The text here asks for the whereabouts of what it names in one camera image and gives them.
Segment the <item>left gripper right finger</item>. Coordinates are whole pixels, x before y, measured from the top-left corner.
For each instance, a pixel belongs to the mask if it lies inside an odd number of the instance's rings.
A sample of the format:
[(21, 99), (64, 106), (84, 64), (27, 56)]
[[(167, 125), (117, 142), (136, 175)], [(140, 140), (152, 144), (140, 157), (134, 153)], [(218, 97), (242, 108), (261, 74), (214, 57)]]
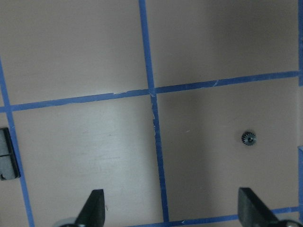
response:
[(243, 227), (273, 227), (279, 219), (248, 187), (238, 189), (238, 219)]

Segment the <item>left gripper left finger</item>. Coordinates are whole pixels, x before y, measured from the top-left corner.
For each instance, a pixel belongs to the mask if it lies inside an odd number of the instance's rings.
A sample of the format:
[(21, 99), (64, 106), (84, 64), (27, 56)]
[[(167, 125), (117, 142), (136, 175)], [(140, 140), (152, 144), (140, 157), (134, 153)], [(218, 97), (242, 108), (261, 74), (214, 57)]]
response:
[(103, 227), (105, 223), (104, 190), (93, 190), (76, 218), (77, 227)]

